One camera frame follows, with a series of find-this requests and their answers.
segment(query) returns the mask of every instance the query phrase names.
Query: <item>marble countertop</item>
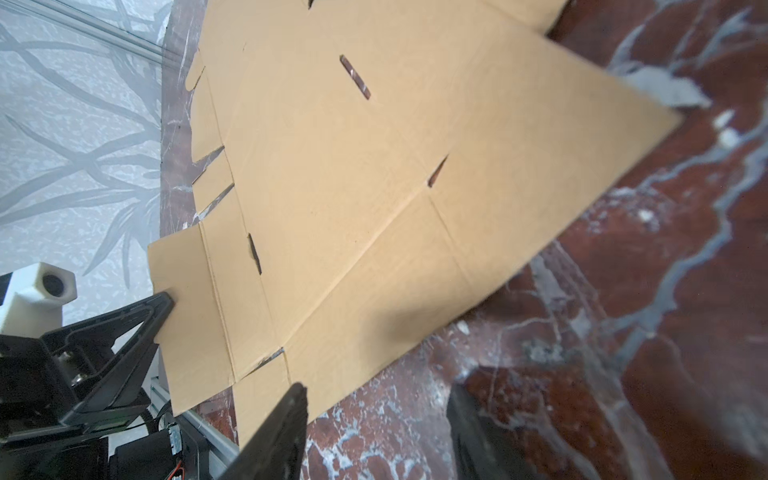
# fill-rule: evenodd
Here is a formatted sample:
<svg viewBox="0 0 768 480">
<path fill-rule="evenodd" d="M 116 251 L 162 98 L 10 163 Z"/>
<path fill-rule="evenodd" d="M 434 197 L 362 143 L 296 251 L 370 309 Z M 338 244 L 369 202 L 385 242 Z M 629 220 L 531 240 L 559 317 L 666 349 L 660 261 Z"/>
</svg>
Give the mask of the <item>marble countertop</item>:
<svg viewBox="0 0 768 480">
<path fill-rule="evenodd" d="M 165 36 L 183 61 L 162 71 L 162 235 L 196 221 L 184 77 L 204 9 L 176 0 Z M 499 291 L 312 422 L 304 478 L 454 478 L 454 381 L 547 478 L 764 478 L 768 7 L 574 0 L 549 36 L 686 121 Z M 237 441 L 229 389 L 196 411 Z"/>
</svg>

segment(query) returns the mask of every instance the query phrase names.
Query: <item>white plastic part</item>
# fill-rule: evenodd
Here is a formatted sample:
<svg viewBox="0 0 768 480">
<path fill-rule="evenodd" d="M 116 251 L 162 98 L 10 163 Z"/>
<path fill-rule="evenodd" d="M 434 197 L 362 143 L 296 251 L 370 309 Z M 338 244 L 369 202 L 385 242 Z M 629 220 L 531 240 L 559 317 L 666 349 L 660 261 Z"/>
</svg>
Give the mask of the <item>white plastic part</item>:
<svg viewBox="0 0 768 480">
<path fill-rule="evenodd" d="M 43 284 L 43 278 L 49 290 Z M 35 263 L 11 275 L 8 290 L 0 306 L 0 334 L 38 338 L 61 328 L 61 307 L 78 298 L 74 273 L 48 263 Z"/>
</svg>

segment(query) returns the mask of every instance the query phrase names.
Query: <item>brown cardboard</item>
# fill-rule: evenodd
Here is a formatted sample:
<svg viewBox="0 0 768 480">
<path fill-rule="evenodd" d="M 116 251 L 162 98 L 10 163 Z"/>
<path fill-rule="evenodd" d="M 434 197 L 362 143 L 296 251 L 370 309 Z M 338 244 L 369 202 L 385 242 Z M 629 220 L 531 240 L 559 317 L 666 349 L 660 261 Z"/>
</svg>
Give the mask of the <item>brown cardboard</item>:
<svg viewBox="0 0 768 480">
<path fill-rule="evenodd" d="M 194 159 L 222 143 L 226 157 L 196 205 L 235 188 L 197 234 L 151 249 L 155 289 L 185 304 L 157 338 L 175 412 L 215 392 L 174 384 L 220 370 L 216 388 L 239 381 L 238 415 L 266 415 L 254 385 L 301 381 L 313 419 L 502 285 L 674 128 L 674 112 L 531 30 L 559 8 L 209 4 Z M 175 266 L 175 244 L 206 262 Z M 197 304 L 212 325 L 184 315 Z M 184 355 L 211 348 L 210 365 Z M 278 380 L 261 365 L 280 348 Z"/>
</svg>

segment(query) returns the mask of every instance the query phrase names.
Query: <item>cardboard slot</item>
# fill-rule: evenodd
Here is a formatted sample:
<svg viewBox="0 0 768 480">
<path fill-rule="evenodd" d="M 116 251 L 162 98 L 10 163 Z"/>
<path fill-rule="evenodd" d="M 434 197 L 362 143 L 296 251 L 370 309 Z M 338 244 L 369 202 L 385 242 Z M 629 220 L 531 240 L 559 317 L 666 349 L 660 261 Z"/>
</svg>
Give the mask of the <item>cardboard slot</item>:
<svg viewBox="0 0 768 480">
<path fill-rule="evenodd" d="M 349 74 L 350 77 L 355 81 L 355 84 L 357 85 L 357 88 L 360 89 L 360 92 L 362 92 L 362 96 L 366 98 L 366 100 L 370 100 L 371 98 L 371 91 L 368 89 L 368 86 L 364 81 L 362 81 L 362 78 L 360 75 L 357 74 L 355 71 L 355 68 L 352 67 L 352 64 L 349 63 L 349 60 L 346 59 L 344 55 L 341 55 L 339 57 L 339 60 L 341 61 L 341 65 L 344 65 L 344 68 L 346 69 L 346 73 Z"/>
<path fill-rule="evenodd" d="M 259 270 L 259 275 L 261 275 L 261 262 L 259 261 L 259 254 L 256 253 L 256 245 L 253 244 L 253 237 L 248 234 L 248 243 L 250 243 L 250 254 L 253 256 L 253 260 L 256 261 L 256 268 Z"/>
<path fill-rule="evenodd" d="M 434 173 L 429 176 L 429 180 L 427 180 L 427 187 L 432 188 L 432 185 L 435 184 L 435 181 L 437 180 L 437 176 L 440 174 L 440 170 L 442 170 L 442 166 L 445 164 L 445 161 L 448 160 L 448 155 L 445 156 L 445 158 L 442 159 L 442 162 L 440 162 L 440 165 L 437 166 Z"/>
</svg>

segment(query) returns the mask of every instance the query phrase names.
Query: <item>floral wallpaper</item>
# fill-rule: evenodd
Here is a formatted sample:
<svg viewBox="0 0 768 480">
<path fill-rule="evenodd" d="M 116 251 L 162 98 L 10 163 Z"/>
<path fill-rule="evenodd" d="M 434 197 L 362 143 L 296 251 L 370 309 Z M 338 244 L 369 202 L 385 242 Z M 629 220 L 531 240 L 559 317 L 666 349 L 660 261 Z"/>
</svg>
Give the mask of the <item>floral wallpaper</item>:
<svg viewBox="0 0 768 480">
<path fill-rule="evenodd" d="M 162 0 L 69 5 L 161 43 Z M 77 276 L 65 324 L 151 295 L 159 235 L 160 66 L 0 6 L 0 273 Z"/>
</svg>

